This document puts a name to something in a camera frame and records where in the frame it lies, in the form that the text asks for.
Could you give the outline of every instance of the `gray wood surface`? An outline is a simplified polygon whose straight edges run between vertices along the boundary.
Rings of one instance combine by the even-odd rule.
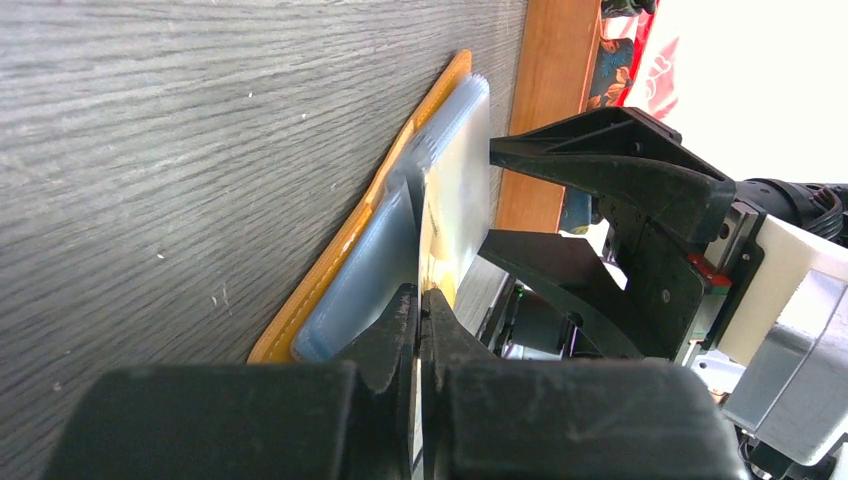
[[[524,8],[0,0],[0,478],[107,369],[244,361],[456,50],[503,134]]]

